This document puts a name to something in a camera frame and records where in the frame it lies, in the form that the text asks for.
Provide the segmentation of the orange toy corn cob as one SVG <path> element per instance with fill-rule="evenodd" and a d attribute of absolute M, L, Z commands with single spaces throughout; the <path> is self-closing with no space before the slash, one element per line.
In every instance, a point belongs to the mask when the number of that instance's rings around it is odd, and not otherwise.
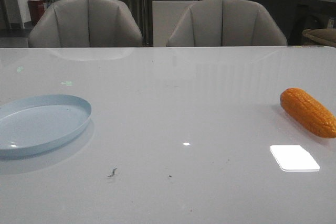
<path fill-rule="evenodd" d="M 280 95 L 280 105 L 312 134 L 321 138 L 335 138 L 335 116 L 305 90 L 286 89 Z"/>

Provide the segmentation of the light blue round plate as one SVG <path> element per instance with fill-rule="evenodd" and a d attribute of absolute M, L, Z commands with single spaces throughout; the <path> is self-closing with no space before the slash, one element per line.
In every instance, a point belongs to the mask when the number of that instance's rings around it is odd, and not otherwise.
<path fill-rule="evenodd" d="M 40 154 L 72 141 L 86 129 L 91 111 L 85 99 L 65 94 L 1 105 L 1 157 Z"/>

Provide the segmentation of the right beige upholstered chair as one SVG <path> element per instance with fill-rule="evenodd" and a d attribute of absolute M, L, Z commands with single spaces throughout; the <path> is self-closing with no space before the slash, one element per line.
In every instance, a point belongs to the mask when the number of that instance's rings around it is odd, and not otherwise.
<path fill-rule="evenodd" d="M 184 10 L 166 45 L 285 46 L 287 39 L 260 3 L 247 0 L 202 0 Z"/>

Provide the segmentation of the beige upholstered chair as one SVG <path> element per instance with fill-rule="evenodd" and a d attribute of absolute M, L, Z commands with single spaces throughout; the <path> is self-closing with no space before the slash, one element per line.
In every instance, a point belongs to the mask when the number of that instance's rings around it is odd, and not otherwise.
<path fill-rule="evenodd" d="M 29 34 L 30 48 L 141 47 L 142 34 L 119 0 L 61 0 Z"/>
<path fill-rule="evenodd" d="M 287 39 L 260 3 L 247 0 L 202 0 L 184 10 L 166 45 L 285 46 Z"/>

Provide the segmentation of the left beige upholstered chair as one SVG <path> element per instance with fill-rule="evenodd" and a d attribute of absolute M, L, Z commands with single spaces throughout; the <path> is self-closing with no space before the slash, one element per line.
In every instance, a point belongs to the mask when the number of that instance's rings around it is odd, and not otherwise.
<path fill-rule="evenodd" d="M 29 34 L 30 48 L 141 47 L 142 34 L 119 0 L 61 0 Z"/>

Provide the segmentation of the red trash bin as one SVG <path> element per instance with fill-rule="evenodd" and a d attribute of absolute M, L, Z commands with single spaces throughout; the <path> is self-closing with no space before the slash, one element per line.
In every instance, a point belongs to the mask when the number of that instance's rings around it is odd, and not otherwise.
<path fill-rule="evenodd" d="M 43 0 L 28 0 L 28 8 L 33 26 L 37 24 L 45 12 Z"/>

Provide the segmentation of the dark side table at right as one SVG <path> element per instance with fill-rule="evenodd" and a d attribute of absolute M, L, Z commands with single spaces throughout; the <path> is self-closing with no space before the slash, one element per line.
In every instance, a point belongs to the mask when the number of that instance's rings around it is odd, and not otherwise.
<path fill-rule="evenodd" d="M 288 44 L 301 45 L 305 29 L 325 28 L 335 28 L 335 0 L 300 0 Z"/>

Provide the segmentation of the brown cushion at right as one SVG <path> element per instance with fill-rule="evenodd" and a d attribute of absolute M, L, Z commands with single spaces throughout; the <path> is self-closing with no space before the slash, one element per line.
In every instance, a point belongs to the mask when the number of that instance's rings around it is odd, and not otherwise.
<path fill-rule="evenodd" d="M 307 46 L 335 47 L 335 28 L 305 29 L 302 43 Z"/>

